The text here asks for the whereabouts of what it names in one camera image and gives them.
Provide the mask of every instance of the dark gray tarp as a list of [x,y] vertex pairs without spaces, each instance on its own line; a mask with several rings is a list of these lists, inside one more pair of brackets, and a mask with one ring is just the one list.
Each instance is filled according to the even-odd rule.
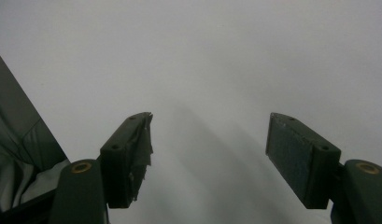
[[39,173],[66,156],[0,57],[0,206],[20,203]]

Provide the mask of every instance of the fabric cover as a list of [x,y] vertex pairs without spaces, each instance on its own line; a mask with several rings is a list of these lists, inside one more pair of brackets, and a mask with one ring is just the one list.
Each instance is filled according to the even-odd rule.
[[18,205],[37,173],[64,160],[64,152],[0,57],[1,209]]

